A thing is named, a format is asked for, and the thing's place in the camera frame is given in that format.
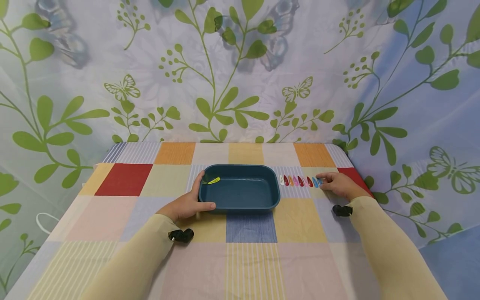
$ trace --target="orange square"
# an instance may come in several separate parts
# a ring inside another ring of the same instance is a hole
[[[154,164],[191,165],[195,143],[162,143]]]
[[[302,167],[335,168],[335,163],[324,144],[293,144]]]
[[[262,144],[228,144],[228,163],[236,165],[263,165]]]

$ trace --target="black clip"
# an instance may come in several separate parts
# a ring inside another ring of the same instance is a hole
[[[189,243],[193,239],[193,230],[190,228],[182,231],[181,229],[172,231],[168,234],[170,241],[179,241],[182,243]]]
[[[350,206],[339,206],[335,205],[332,207],[332,210],[336,216],[350,216],[353,214],[353,208]]]

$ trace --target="red square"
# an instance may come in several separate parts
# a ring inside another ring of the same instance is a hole
[[[367,187],[362,177],[360,176],[360,174],[357,172],[355,168],[337,168],[337,169],[338,169],[338,172],[343,173],[348,177],[350,177],[356,184],[361,186],[364,190],[366,190],[370,194],[370,196],[373,197],[372,192],[369,190],[369,188]]]
[[[140,196],[152,166],[115,164],[95,196]]]

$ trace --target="rectangular tray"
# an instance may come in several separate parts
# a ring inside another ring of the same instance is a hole
[[[220,177],[220,181],[207,184]],[[269,212],[280,202],[273,170],[261,165],[211,165],[198,194],[201,202],[215,202],[215,213]]]

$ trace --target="blue square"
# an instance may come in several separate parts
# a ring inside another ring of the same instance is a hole
[[[227,243],[276,243],[273,213],[227,215]]]
[[[334,205],[347,205],[348,201],[339,197],[328,196],[329,199],[314,199],[320,221],[324,228],[327,240],[330,243],[360,242],[360,235],[353,227],[350,218],[336,216],[332,211]]]
[[[138,197],[120,241],[129,241],[151,216],[173,200],[174,197]]]

